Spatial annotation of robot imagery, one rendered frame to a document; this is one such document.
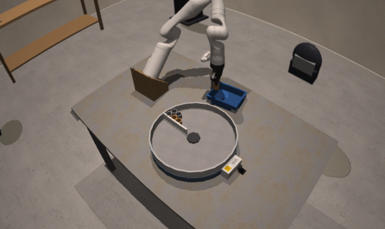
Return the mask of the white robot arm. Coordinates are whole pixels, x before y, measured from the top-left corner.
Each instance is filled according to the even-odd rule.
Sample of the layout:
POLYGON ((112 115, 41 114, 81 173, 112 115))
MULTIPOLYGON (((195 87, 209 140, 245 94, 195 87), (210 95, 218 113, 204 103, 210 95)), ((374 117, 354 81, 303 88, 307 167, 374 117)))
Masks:
POLYGON ((143 73, 158 79, 162 68, 176 44, 181 29, 176 27, 180 22, 196 17, 208 4, 211 3, 211 21, 221 26, 209 26, 206 34, 210 43, 211 52, 206 52, 201 62, 216 66, 225 63, 225 45, 217 40, 228 38, 228 29, 225 23, 225 5, 223 0, 189 0, 160 30, 160 35, 167 39, 166 42, 157 43, 151 58, 148 59, 143 73))

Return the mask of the blue crate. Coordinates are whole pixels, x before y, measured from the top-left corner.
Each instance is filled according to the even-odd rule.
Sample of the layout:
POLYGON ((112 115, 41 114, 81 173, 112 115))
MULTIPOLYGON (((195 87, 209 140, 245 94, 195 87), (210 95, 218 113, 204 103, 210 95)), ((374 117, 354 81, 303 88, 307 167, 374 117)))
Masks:
POLYGON ((245 101, 246 94, 246 91, 220 82, 218 90, 212 88, 207 94, 207 102, 236 113, 243 101, 245 101))

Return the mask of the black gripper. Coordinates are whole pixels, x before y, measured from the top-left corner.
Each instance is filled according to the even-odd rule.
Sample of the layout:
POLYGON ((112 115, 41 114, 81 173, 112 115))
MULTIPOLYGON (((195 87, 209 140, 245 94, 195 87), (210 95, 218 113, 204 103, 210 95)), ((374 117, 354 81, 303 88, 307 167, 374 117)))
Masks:
POLYGON ((218 86, 220 84, 220 78, 222 76, 222 72, 223 72, 223 68, 225 67, 225 63, 220 65, 220 66, 216 66, 216 65, 213 65, 212 63, 210 63, 210 66, 213 69, 213 76, 211 76, 211 80, 214 81, 215 86, 218 86), (218 69, 219 69, 219 71, 217 71, 218 69))

